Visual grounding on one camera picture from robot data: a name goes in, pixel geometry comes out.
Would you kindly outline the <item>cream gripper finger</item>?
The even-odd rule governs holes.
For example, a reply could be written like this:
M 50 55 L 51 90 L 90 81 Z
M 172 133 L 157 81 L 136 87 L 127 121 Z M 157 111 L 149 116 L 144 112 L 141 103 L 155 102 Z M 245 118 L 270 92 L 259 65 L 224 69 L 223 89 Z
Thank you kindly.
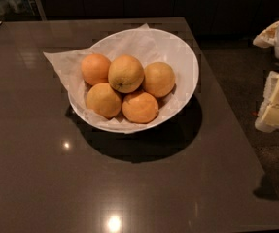
M 279 73 L 271 71 L 266 79 L 263 101 L 255 127 L 265 133 L 279 129 Z
M 278 26 L 279 22 L 276 21 L 266 27 L 259 35 L 256 36 L 256 38 L 253 40 L 253 44 L 260 48 L 273 47 Z

